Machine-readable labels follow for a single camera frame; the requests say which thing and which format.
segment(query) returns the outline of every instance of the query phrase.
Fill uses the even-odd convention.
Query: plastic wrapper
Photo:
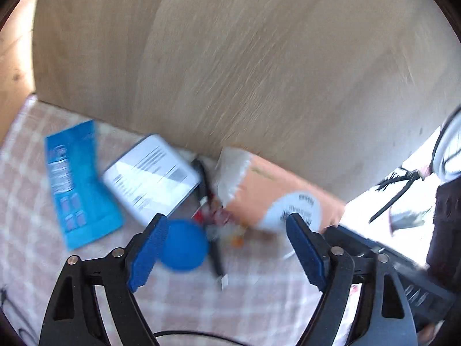
[[[344,202],[281,167],[238,148],[223,148],[215,188],[223,207],[241,225],[283,232],[285,219],[298,213],[321,232],[339,223]]]

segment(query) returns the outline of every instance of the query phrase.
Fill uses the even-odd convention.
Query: barcode
[[[182,170],[181,168],[178,168],[172,174],[170,174],[168,179],[170,179],[171,181],[176,181],[176,182],[181,183],[186,177],[187,177],[187,174],[184,172],[184,170]]]

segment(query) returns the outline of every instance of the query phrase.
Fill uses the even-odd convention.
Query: plywood wall
[[[460,101],[433,0],[38,0],[38,97],[218,157],[240,146],[348,201]]]
[[[0,31],[0,146],[34,91],[32,24],[37,0],[21,0]]]

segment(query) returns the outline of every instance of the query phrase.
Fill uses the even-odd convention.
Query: black pen
[[[200,210],[203,216],[203,229],[205,230],[209,243],[208,255],[210,256],[213,270],[221,284],[221,290],[224,290],[229,282],[228,276],[224,272],[223,263],[221,260],[220,236],[218,233],[218,227],[213,223],[210,215],[211,210],[209,202],[213,197],[213,193],[211,192],[208,176],[202,162],[199,159],[194,159],[192,161],[192,167],[200,175],[200,183],[197,186],[197,195],[200,202]]]

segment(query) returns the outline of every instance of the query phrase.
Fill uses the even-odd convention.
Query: metal screw
[[[121,247],[117,247],[115,250],[112,251],[113,257],[121,257],[125,253],[125,250]]]
[[[69,258],[67,259],[67,263],[69,265],[74,265],[77,261],[78,261],[78,256],[77,255],[69,256]]]
[[[372,251],[373,251],[375,254],[379,254],[380,252],[383,252],[385,249],[386,249],[385,247],[376,246],[376,247],[373,247],[373,248],[372,248]]]
[[[389,256],[386,254],[377,254],[377,259],[382,263],[387,263],[389,261]]]
[[[339,246],[331,247],[331,253],[336,256],[341,256],[344,253],[344,250]]]

